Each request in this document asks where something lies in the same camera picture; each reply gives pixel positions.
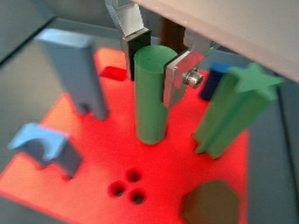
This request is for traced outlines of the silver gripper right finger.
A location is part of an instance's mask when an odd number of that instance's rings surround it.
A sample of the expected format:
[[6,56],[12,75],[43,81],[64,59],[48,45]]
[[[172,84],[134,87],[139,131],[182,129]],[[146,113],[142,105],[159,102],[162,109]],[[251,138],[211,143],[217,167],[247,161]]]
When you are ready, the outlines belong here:
[[189,49],[164,67],[163,105],[168,109],[184,97],[187,87],[198,88],[201,86],[203,75],[198,72],[198,65],[221,47],[191,29],[184,32],[183,43]]

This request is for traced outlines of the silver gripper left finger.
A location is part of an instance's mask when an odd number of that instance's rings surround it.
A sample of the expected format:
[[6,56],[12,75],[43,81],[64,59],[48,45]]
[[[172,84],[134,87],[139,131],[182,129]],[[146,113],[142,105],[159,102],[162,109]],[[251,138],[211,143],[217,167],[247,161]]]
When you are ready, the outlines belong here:
[[126,53],[127,77],[135,80],[136,52],[151,45],[151,31],[144,26],[139,5],[130,0],[106,0],[106,6],[122,34],[122,48]]

